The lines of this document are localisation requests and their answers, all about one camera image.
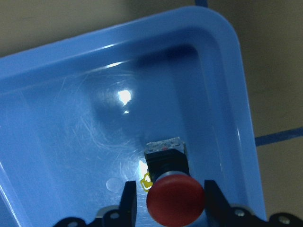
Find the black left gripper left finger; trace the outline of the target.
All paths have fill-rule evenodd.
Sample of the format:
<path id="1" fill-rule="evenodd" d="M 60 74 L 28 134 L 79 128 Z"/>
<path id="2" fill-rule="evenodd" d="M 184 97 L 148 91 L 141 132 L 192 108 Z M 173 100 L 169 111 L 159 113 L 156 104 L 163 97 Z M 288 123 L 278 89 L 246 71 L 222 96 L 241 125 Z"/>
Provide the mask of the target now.
<path id="1" fill-rule="evenodd" d="M 120 222 L 122 227 L 134 227 L 137 216 L 136 182 L 127 181 L 119 204 Z"/>

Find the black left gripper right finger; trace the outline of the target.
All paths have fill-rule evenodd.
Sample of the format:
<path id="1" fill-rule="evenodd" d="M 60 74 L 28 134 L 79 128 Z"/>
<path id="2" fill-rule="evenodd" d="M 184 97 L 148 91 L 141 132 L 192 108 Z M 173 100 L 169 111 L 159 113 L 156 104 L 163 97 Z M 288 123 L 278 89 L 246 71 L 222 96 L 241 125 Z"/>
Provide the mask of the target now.
<path id="1" fill-rule="evenodd" d="M 209 227 L 232 227 L 234 212 L 214 180 L 205 180 L 205 211 Z"/>

